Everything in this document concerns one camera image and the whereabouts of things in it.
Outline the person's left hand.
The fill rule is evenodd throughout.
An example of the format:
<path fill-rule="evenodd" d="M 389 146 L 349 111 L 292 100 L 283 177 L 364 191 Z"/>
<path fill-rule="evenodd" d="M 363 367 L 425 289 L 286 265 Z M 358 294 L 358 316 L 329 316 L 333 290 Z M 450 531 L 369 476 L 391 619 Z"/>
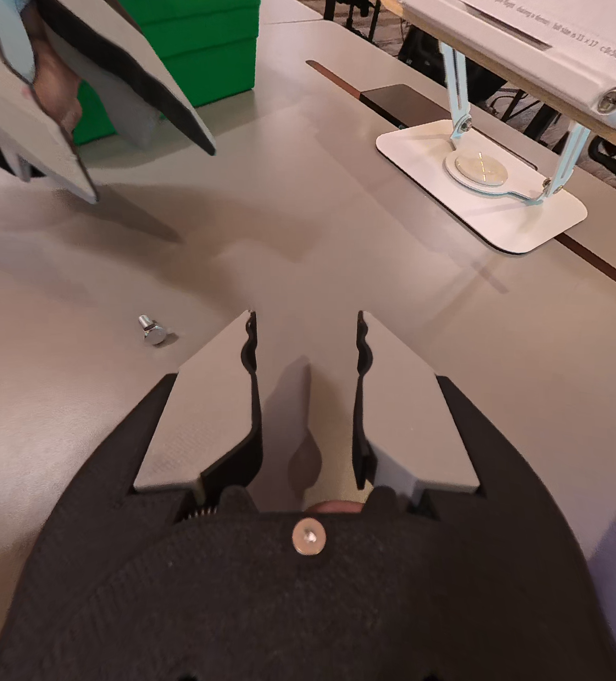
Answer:
<path fill-rule="evenodd" d="M 48 41 L 44 23 L 34 1 L 29 2 L 21 16 L 35 59 L 33 88 L 40 107 L 62 130 L 73 135 L 82 116 L 82 107 L 78 101 L 81 79 Z"/>

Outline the white folding stand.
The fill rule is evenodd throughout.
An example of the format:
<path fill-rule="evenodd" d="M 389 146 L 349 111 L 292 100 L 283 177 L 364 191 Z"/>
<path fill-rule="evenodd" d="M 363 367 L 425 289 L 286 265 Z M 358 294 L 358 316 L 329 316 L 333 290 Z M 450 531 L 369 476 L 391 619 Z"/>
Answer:
<path fill-rule="evenodd" d="M 533 38 L 541 50 L 553 48 L 616 83 L 616 64 L 603 63 L 592 50 L 569 53 Z M 451 121 L 436 121 L 385 133 L 378 151 L 485 242 L 504 253 L 529 253 L 587 217 L 585 205 L 564 190 L 591 131 L 570 120 L 568 138 L 550 177 L 541 175 L 512 152 L 479 132 L 468 100 L 465 55 L 439 41 L 445 68 Z M 616 89 L 599 105 L 612 110 Z"/>

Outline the green plastic bin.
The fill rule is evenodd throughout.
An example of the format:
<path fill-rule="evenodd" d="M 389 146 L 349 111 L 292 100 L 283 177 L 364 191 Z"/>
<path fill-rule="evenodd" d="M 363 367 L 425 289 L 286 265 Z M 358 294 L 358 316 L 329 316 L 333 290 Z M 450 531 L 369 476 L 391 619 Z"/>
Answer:
<path fill-rule="evenodd" d="M 253 88 L 259 1 L 129 1 L 123 8 L 194 108 Z M 76 146 L 117 133 L 82 81 Z"/>

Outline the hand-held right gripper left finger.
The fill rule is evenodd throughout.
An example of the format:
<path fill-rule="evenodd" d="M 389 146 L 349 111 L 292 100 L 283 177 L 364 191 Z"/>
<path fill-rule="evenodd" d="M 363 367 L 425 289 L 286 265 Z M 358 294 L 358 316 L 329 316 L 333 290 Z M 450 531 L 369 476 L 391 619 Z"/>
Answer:
<path fill-rule="evenodd" d="M 263 461 L 257 342 L 247 310 L 181 365 L 136 491 L 188 489 L 196 503 L 218 503 L 224 489 L 253 481 Z"/>

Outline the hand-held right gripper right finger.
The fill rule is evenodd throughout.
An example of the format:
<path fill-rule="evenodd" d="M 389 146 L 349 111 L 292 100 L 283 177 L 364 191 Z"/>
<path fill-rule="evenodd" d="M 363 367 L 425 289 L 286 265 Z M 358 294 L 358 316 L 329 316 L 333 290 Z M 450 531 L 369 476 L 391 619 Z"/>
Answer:
<path fill-rule="evenodd" d="M 359 490 L 394 490 L 418 505 L 426 490 L 473 494 L 479 478 L 439 376 L 376 317 L 359 311 L 352 465 Z"/>

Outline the silver hex bolt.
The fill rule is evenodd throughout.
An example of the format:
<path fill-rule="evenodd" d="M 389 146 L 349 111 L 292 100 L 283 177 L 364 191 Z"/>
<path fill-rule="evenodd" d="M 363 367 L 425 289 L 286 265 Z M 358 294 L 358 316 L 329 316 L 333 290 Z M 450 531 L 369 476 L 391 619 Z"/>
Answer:
<path fill-rule="evenodd" d="M 138 317 L 138 323 L 142 330 L 145 343 L 150 346 L 156 347 L 157 345 L 161 345 L 169 336 L 168 330 L 148 315 L 140 315 Z"/>

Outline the black rectangular plate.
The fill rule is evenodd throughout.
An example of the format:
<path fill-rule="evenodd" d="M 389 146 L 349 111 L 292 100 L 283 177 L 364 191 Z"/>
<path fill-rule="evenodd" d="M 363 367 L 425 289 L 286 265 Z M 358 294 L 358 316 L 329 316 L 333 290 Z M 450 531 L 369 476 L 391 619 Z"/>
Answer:
<path fill-rule="evenodd" d="M 362 91 L 358 99 L 397 129 L 451 121 L 446 109 L 405 84 Z"/>

